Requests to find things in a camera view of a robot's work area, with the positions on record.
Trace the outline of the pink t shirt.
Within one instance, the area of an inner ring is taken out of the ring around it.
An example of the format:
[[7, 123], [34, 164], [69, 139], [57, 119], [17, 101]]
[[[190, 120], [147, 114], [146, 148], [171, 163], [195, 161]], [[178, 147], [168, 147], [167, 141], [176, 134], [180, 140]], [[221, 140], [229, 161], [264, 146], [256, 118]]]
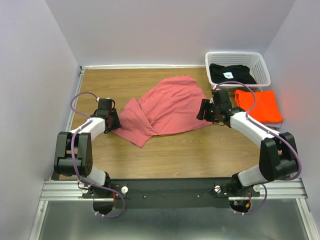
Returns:
[[163, 79], [140, 99], [132, 98], [119, 114], [113, 133], [143, 147], [153, 136], [197, 130], [212, 123], [198, 120], [204, 92], [190, 76]]

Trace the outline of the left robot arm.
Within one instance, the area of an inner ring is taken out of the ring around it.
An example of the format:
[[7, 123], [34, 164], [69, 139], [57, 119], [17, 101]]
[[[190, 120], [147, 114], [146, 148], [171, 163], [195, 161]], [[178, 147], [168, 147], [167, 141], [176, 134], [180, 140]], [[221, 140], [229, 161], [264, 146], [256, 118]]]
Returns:
[[57, 135], [54, 172], [66, 177], [77, 177], [77, 182], [86, 193], [94, 193], [99, 198], [116, 197], [112, 189], [109, 174], [94, 166], [93, 140], [121, 127], [115, 108], [116, 103], [110, 98], [98, 98], [97, 109], [85, 123], [71, 131], [62, 131]]

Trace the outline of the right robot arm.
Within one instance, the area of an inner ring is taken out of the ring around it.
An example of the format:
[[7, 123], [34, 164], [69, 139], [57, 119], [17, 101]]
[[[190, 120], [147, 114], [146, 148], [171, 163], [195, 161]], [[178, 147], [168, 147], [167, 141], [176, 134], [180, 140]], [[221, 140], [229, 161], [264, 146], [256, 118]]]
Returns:
[[203, 99], [198, 120], [222, 123], [245, 135], [259, 147], [258, 165], [235, 173], [226, 184], [214, 188], [217, 194], [241, 196], [257, 184], [285, 179], [300, 172], [295, 138], [264, 126], [240, 107], [233, 107], [226, 90], [213, 90], [212, 99]]

